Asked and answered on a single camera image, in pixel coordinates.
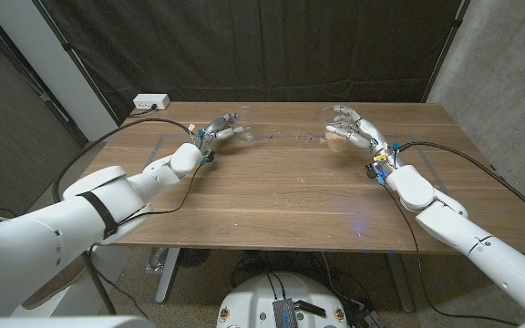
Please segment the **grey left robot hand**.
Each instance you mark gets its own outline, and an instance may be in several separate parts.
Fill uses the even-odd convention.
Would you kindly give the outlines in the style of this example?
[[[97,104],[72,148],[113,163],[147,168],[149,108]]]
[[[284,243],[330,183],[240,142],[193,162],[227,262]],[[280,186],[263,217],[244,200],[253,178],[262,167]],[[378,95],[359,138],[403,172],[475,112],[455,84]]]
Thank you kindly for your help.
[[[250,126],[236,126],[235,123],[239,120],[240,116],[234,112],[214,119],[205,128],[199,130],[198,137],[194,139],[194,145],[204,154],[210,149],[210,144],[215,139],[227,139],[251,128]]]

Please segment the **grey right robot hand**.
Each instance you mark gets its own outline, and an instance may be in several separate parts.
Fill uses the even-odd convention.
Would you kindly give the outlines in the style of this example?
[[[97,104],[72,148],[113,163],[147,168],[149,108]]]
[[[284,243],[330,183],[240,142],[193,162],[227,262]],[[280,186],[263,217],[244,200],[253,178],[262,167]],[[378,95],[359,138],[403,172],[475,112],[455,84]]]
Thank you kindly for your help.
[[[342,144],[347,141],[360,149],[367,149],[375,162],[393,154],[380,130],[354,109],[335,105],[324,110],[327,122],[324,124],[326,138],[331,143]]]

